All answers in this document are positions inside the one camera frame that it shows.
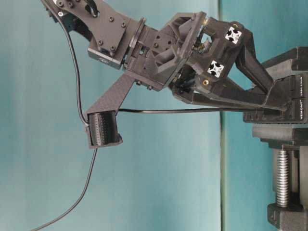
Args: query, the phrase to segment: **black cable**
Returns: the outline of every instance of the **black cable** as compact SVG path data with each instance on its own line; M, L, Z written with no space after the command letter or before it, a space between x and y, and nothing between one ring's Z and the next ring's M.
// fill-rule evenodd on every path
M76 84L77 84L77 106L78 106L78 113L79 113L79 117L82 121L82 123L88 127L89 124L86 121L86 119L84 118L83 114L82 114L82 106L81 106L81 93L80 93L80 72L79 72L79 67L78 67L78 62L77 62L77 58L76 58L76 54L75 54L75 49L73 46L73 42L71 39L71 36L69 35L68 30L66 29L65 25L63 24L63 22L61 21L60 17L57 15L57 13L51 8L51 6L46 2L46 0L41 0L42 3L44 4L45 7L47 7L47 9L52 13L52 15L58 20L59 24L61 25L65 36L67 38L68 41L68 45L71 51L71 55L73 58L73 62L74 62L74 68L75 68L75 74L76 74Z
M242 108L198 108L198 109L178 109L178 110L133 110L119 109L120 112L141 113L141 114L182 114L182 113L201 113L201 112L252 112L254 109Z
M88 176L87 176L86 184L85 184L85 187L83 188L83 191L82 191L80 197L78 198L78 200L66 212L64 212L62 215L58 216L56 219L54 219L54 220L52 220L52 221L50 221L50 222L48 222L44 225L41 225L41 226L39 226L35 229L32 229L31 231L38 231L38 230L41 230L41 229L43 229L47 226L52 225L53 223L56 223L57 221L64 218L67 214L69 214L79 204L79 202L82 200L82 198L84 197L84 195L85 195L85 193L88 189L88 185L89 185L89 182L90 182L90 179L91 179L96 154L97 154L97 149L95 149L94 152L93 152L93 157L92 157L92 161L91 161L91 164L90 164L90 169L89 169L89 173L88 173Z

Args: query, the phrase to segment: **blue-green wall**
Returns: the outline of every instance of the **blue-green wall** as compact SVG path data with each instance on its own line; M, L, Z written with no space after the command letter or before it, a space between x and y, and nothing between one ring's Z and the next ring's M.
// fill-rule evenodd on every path
M161 28L176 12L217 17L217 1L109 0ZM39 0L0 8L0 230L26 231L80 195L91 159L77 116L73 65ZM87 109L121 72L87 56L73 34ZM188 108L168 90L134 87L125 107ZM220 230L219 114L119 115L124 143L99 150L81 204L47 231Z
M308 46L307 0L220 0L220 16L239 21L254 33L260 61L295 46ZM251 83L238 71L230 77L245 88ZM223 117L223 226L225 231L277 230L267 222L272 191L272 157L267 144L252 138L242 114Z

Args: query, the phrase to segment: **hex screw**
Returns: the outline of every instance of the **hex screw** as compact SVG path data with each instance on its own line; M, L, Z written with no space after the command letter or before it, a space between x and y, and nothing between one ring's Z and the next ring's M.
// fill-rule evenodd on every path
M290 196L289 185L289 155L285 150L280 150L277 155L277 191L276 204L278 207L287 208Z

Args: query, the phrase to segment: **screw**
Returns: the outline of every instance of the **screw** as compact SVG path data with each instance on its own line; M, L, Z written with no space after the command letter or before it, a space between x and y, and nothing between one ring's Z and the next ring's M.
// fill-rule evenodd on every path
M207 79L205 79L202 83L204 86L208 86L210 84L210 81L208 81Z
M204 26L206 26L206 25L207 25L207 23L208 23L208 18L206 18L206 19L203 21L203 23L202 23L202 24L203 24Z
M290 190L289 187L289 155L287 151L280 150L277 156L276 204L278 207L288 207Z

